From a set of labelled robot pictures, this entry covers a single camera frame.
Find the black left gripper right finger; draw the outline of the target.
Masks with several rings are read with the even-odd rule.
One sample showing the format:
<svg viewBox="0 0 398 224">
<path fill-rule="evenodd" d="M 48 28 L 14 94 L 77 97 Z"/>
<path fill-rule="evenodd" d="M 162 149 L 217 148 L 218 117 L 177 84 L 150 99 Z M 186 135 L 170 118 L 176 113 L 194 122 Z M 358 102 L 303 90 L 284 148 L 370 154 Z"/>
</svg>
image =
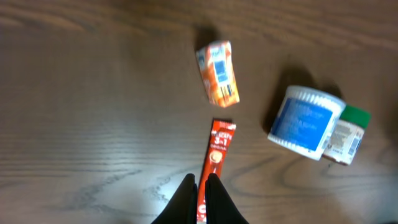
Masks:
<svg viewBox="0 0 398 224">
<path fill-rule="evenodd" d="M 227 193 L 220 178 L 210 174 L 205 182 L 207 224 L 248 224 Z"/>
</svg>

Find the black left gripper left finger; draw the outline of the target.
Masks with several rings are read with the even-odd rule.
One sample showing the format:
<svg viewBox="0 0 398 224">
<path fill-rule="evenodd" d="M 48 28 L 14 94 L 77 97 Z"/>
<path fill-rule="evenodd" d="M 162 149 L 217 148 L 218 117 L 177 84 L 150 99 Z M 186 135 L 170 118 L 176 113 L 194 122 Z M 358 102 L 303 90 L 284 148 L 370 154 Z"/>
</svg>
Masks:
<svg viewBox="0 0 398 224">
<path fill-rule="evenodd" d="M 152 224 L 196 224 L 197 200 L 198 186 L 195 176 L 187 174 Z"/>
</svg>

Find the red white snack packet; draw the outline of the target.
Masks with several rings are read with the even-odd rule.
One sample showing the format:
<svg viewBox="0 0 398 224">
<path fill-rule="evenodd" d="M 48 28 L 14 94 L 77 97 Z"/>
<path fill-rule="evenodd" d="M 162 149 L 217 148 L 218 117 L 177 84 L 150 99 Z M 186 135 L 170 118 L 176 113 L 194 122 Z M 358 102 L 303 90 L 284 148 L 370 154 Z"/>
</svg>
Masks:
<svg viewBox="0 0 398 224">
<path fill-rule="evenodd" d="M 213 121 L 206 157 L 198 187 L 197 222 L 206 222 L 205 182 L 212 173 L 221 176 L 223 163 L 236 130 L 236 124 L 217 120 Z"/>
</svg>

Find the white blue label jar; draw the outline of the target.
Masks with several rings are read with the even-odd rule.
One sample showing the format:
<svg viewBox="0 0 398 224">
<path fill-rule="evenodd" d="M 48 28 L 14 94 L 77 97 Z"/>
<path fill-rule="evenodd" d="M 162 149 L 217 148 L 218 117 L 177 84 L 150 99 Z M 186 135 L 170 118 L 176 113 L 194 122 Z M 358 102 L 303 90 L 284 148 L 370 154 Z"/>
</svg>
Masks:
<svg viewBox="0 0 398 224">
<path fill-rule="evenodd" d="M 342 99 L 329 93 L 288 86 L 267 138 L 318 161 L 345 107 Z"/>
</svg>

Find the green lid white jar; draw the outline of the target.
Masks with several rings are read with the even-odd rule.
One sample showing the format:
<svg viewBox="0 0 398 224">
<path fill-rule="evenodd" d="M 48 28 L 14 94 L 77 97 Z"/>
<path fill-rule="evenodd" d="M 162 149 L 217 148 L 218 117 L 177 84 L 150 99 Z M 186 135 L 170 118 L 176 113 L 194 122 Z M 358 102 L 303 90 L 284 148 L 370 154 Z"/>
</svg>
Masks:
<svg viewBox="0 0 398 224">
<path fill-rule="evenodd" d="M 323 157 L 349 166 L 361 144 L 371 115 L 357 107 L 346 105 L 323 152 Z"/>
</svg>

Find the small orange box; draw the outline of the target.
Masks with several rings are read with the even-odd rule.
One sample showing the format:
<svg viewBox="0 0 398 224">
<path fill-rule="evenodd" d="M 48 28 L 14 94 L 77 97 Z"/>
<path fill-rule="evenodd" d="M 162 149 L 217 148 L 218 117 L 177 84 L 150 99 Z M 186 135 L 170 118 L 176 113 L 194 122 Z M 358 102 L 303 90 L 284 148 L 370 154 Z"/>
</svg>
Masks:
<svg viewBox="0 0 398 224">
<path fill-rule="evenodd" d="M 209 102 L 222 108 L 239 103 L 231 42 L 212 42 L 197 50 L 196 58 Z"/>
</svg>

